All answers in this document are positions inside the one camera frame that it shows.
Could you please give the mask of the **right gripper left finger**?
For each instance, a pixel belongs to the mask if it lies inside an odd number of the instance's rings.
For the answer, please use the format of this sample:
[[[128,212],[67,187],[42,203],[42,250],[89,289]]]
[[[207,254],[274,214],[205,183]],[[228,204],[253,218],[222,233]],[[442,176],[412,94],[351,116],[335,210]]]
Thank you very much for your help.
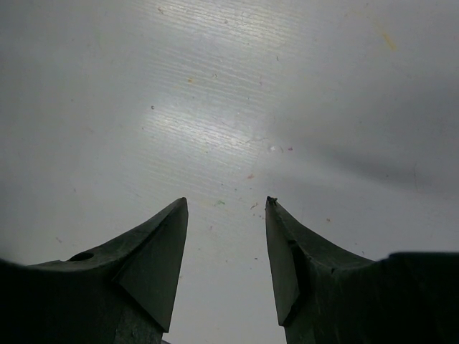
[[[186,241],[180,198],[66,261],[1,261],[3,343],[160,343],[171,324]]]

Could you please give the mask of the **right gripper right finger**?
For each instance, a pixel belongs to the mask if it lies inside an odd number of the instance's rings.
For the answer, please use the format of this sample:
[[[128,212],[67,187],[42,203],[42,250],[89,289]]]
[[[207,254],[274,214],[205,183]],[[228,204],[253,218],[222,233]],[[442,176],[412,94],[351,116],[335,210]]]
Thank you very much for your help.
[[[278,323],[289,343],[456,343],[458,254],[373,261],[333,244],[270,197],[266,237]]]

